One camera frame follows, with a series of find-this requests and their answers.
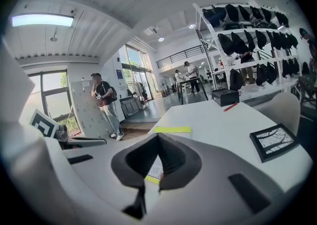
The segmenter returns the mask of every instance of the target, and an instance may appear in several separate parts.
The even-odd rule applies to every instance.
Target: red pen
[[[233,105],[229,106],[228,108],[224,109],[224,112],[230,110],[231,108],[235,107],[238,103],[235,102]]]

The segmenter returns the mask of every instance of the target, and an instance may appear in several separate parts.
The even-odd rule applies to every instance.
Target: white table
[[[191,134],[176,135],[232,151],[269,175],[284,191],[305,180],[313,161],[301,145],[276,159],[262,163],[249,135],[276,123],[242,102],[223,112],[225,108],[213,100],[174,106],[149,133],[154,132],[157,126],[190,126]]]

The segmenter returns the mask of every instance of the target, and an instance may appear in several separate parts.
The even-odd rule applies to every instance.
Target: sticky note
[[[161,126],[158,126],[154,129],[154,132],[162,132],[162,133],[188,132],[188,133],[191,133],[192,129],[189,126],[182,126],[182,127],[161,127]]]

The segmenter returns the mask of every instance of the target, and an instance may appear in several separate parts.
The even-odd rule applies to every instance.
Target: fluorescent light
[[[57,14],[23,14],[12,17],[12,26],[23,25],[61,25],[70,27],[74,17]]]

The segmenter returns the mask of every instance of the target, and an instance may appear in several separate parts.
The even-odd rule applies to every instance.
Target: black box
[[[213,90],[211,93],[211,97],[221,107],[234,104],[235,102],[240,102],[239,92],[226,88]]]

